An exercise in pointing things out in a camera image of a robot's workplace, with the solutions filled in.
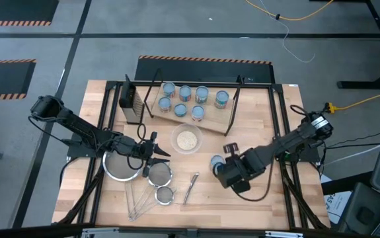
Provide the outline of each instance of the wooden workbench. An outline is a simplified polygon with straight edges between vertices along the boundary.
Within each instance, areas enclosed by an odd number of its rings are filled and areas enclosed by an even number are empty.
[[[84,95],[80,117],[96,125],[102,104],[106,81],[90,80]],[[291,129],[295,129],[301,116],[289,109],[291,104],[302,106],[301,96],[297,85],[283,85],[285,105]],[[142,97],[148,87],[138,87]],[[151,93],[148,103],[154,100]],[[111,108],[113,93],[110,94],[107,108]],[[284,131],[280,114],[278,96],[276,108],[280,119],[281,133]],[[104,127],[108,123],[109,109],[106,113]],[[245,151],[257,145],[267,145],[274,136],[272,113],[266,89],[241,89],[235,122],[229,135],[201,129],[203,144],[194,154],[182,155],[171,145],[170,134],[178,122],[162,118],[150,118],[145,113],[144,121],[147,126],[147,136],[152,131],[158,132],[156,142],[166,152],[171,154],[170,166],[173,172],[170,187],[176,189],[174,202],[170,206],[155,206],[134,222],[128,220],[128,209],[124,194],[124,184],[104,176],[102,194],[97,214],[96,225],[103,226],[142,226],[142,227],[198,227],[223,229],[288,229],[285,209],[284,192],[279,165],[274,163],[272,184],[269,195],[260,202],[247,202],[237,197],[231,189],[224,189],[212,175],[209,162],[212,155],[223,155],[222,146],[237,142],[240,151]],[[118,107],[114,121],[114,130],[122,132],[137,140],[137,126],[127,125],[125,117]],[[76,160],[66,168],[61,184],[53,221],[59,221],[72,208],[83,192],[85,177],[89,164],[88,158]],[[270,166],[265,174],[250,182],[252,189],[243,193],[247,198],[258,198],[264,194]],[[299,163],[299,176],[303,197],[310,208],[325,224],[329,225],[328,215],[324,206],[323,192],[317,171],[308,163]],[[200,175],[191,191],[187,206],[183,206],[185,192],[190,184],[192,175]],[[147,181],[138,177],[133,182],[134,196],[142,193]],[[89,198],[85,221],[89,221],[93,197]],[[293,209],[296,224],[299,225],[299,212],[293,199]]]

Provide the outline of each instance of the white cable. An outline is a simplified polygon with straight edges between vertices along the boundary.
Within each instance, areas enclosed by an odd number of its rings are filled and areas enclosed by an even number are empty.
[[[260,0],[260,2],[262,3],[262,5],[263,5],[263,7],[264,7],[264,9],[268,12],[268,15],[269,15],[269,17],[272,19],[272,20],[276,20],[275,18],[273,18],[271,15],[270,15],[270,11],[268,10],[268,8],[264,5],[264,3],[263,3],[263,0]],[[312,62],[312,60],[315,58],[315,56],[316,56],[316,53],[314,53],[313,54],[313,57],[310,59],[310,60],[308,60],[308,61],[305,61],[305,60],[302,60],[302,59],[300,59],[300,58],[298,58],[293,52],[291,52],[290,50],[288,50],[288,48],[287,48],[287,46],[285,46],[285,39],[287,38],[287,36],[288,36],[288,34],[289,34],[289,28],[288,28],[288,26],[286,25],[286,24],[284,24],[284,23],[282,23],[282,22],[280,22],[280,21],[278,21],[278,20],[276,20],[276,22],[278,22],[278,23],[280,23],[281,25],[283,25],[285,28],[287,28],[287,34],[285,35],[285,37],[284,37],[284,39],[282,40],[282,46],[292,55],[292,56],[294,56],[297,60],[299,60],[300,62],[303,62],[303,63],[310,63],[310,62]]]
[[[371,149],[368,149],[368,150],[365,150],[365,151],[362,151],[362,152],[359,152],[359,153],[355,153],[355,154],[353,154],[353,155],[345,156],[344,158],[337,159],[337,160],[335,160],[335,161],[332,161],[332,162],[330,162],[330,163],[327,163],[327,164],[325,164],[324,166],[328,166],[328,165],[331,165],[331,164],[333,164],[333,163],[335,163],[335,162],[339,162],[339,161],[342,161],[342,160],[345,160],[345,159],[348,159],[348,158],[351,158],[351,157],[354,157],[354,156],[357,156],[357,155],[362,155],[362,154],[364,154],[364,153],[367,153],[367,152],[373,151],[374,149],[377,149],[377,148],[380,148],[380,145],[377,145],[377,146],[375,146],[375,147],[373,147],[373,148],[371,148]]]

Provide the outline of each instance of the glass bowl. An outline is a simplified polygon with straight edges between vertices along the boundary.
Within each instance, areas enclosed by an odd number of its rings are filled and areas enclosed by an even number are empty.
[[[182,132],[191,132],[193,133],[195,136],[196,136],[196,139],[197,139],[197,142],[194,141],[194,137],[193,136],[184,136],[184,134],[182,134],[180,136],[180,142],[178,142],[178,137],[179,135],[182,133]],[[202,146],[202,142],[203,142],[203,134],[202,134],[202,131],[200,129],[198,129],[197,126],[194,126],[194,125],[191,125],[191,124],[187,124],[187,123],[184,123],[184,124],[181,124],[179,126],[177,126],[173,132],[172,132],[172,135],[171,135],[171,144],[172,144],[172,147],[179,153],[181,154],[185,154],[185,155],[189,155],[191,153],[194,153],[196,152],[200,146]],[[188,146],[190,147],[190,149],[185,149],[185,148],[181,148],[178,143],[180,143],[181,145],[183,146]]]

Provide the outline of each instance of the orange black striped tape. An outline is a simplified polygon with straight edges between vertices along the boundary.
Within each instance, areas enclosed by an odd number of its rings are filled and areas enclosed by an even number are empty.
[[[29,63],[29,62],[32,62],[32,63],[37,63],[37,59],[7,59],[7,60],[0,60],[0,63]]]
[[[262,60],[243,60],[243,59],[215,59],[215,58],[199,58],[199,57],[173,57],[173,56],[139,56],[139,59],[153,59],[153,60],[190,60],[190,61],[208,61],[208,62],[227,62],[227,63],[263,63],[271,65],[270,61]]]
[[[0,20],[0,26],[49,26],[46,20]]]
[[[0,94],[0,100],[23,99],[25,96],[26,96],[26,93]]]

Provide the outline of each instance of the food can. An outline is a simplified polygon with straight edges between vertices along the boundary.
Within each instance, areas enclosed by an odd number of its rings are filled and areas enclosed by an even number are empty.
[[[176,116],[183,117],[187,113],[187,106],[180,103],[180,104],[175,106],[174,112],[175,112]]]
[[[171,99],[169,97],[162,97],[161,99],[159,99],[159,108],[161,109],[161,112],[171,111]]]
[[[218,168],[218,166],[223,165],[224,163],[225,163],[225,160],[220,155],[214,155],[210,159],[210,169],[213,171],[213,174],[215,176],[217,175],[217,168]]]
[[[175,96],[175,84],[168,82],[163,85],[163,93],[165,97],[174,97]]]
[[[205,86],[199,86],[196,89],[196,103],[205,104],[208,101],[209,89]]]
[[[216,93],[215,106],[219,109],[224,109],[227,106],[229,94],[226,91],[220,90]]]
[[[191,88],[189,86],[182,86],[179,89],[179,99],[182,102],[188,102],[191,99]]]
[[[191,118],[194,121],[199,122],[203,120],[203,116],[204,116],[204,109],[201,106],[195,106],[194,108],[192,108]]]

